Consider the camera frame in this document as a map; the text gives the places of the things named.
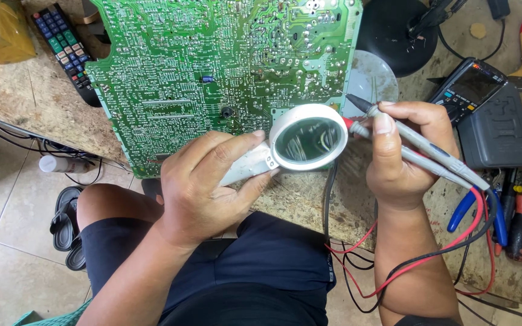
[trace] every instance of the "remote control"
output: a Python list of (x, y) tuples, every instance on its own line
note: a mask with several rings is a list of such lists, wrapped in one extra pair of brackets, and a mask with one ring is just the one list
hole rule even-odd
[(31, 19), (83, 100), (90, 106), (100, 107), (98, 95), (84, 69), (86, 61), (92, 57), (60, 5), (52, 4), (34, 13)]

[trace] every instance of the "fingernail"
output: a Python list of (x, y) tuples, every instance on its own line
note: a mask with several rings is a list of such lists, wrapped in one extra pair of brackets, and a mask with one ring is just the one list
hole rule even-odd
[(281, 172), (281, 170), (279, 168), (275, 168), (271, 170), (271, 173), (269, 173), (269, 175), (271, 175), (271, 177), (274, 177), (275, 174), (278, 174), (279, 172)]
[(254, 131), (253, 132), (253, 135), (257, 136), (257, 137), (263, 137), (265, 138), (265, 131), (263, 130), (257, 130), (257, 131)]
[(393, 119), (386, 113), (380, 113), (373, 119), (373, 131), (376, 135), (390, 133), (394, 129)]

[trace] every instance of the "blue pliers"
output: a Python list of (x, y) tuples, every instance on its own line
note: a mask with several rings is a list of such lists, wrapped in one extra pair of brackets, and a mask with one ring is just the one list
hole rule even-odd
[[(499, 197), (497, 196), (497, 192), (494, 191), (493, 194), (495, 195), (494, 201), (497, 205), (497, 216), (495, 217), (495, 232), (497, 233), (497, 243), (501, 246), (505, 247), (507, 246), (507, 228), (504, 224), (504, 213), (503, 213), (503, 206), (501, 205), (501, 201), (499, 201)], [(464, 217), (464, 215), (468, 212), (470, 207), (475, 203), (475, 195), (469, 191), (468, 194), (462, 200), (460, 201), (460, 204), (456, 207), (453, 213), (453, 217), (450, 218), (450, 222), (448, 222), (448, 227), (446, 230), (448, 232), (454, 232), (456, 228), (458, 227), (460, 221)], [(488, 197), (487, 203), (490, 207), (493, 205), (493, 198)]]

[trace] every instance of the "gray multimeter case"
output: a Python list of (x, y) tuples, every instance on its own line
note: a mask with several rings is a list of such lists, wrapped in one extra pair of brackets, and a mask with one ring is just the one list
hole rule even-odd
[(511, 82), (457, 128), (468, 167), (522, 167), (522, 104)]

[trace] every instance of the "digital multimeter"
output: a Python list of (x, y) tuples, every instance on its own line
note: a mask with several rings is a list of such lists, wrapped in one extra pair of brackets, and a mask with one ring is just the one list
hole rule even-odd
[(493, 66), (469, 57), (458, 65), (428, 102), (442, 105), (453, 126), (496, 94), (507, 77)]

